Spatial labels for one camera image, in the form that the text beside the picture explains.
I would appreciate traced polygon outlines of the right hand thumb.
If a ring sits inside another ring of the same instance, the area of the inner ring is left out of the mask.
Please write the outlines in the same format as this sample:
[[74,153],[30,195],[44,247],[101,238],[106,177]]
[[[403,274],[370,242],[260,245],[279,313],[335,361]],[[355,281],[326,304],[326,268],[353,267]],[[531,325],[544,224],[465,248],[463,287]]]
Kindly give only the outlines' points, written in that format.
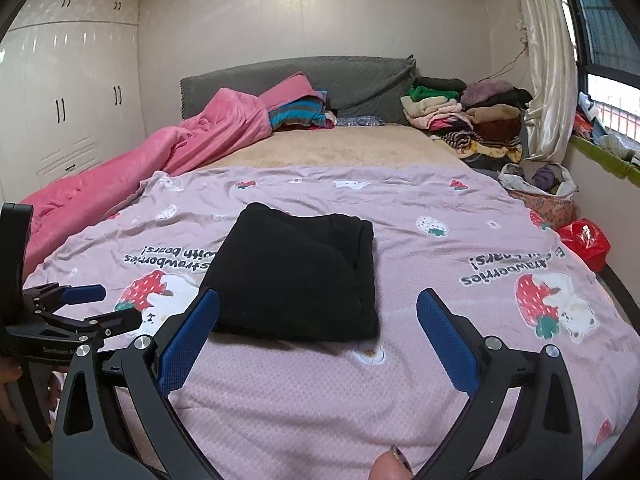
[[413,473],[406,456],[397,445],[375,460],[370,472],[369,480],[411,480]]

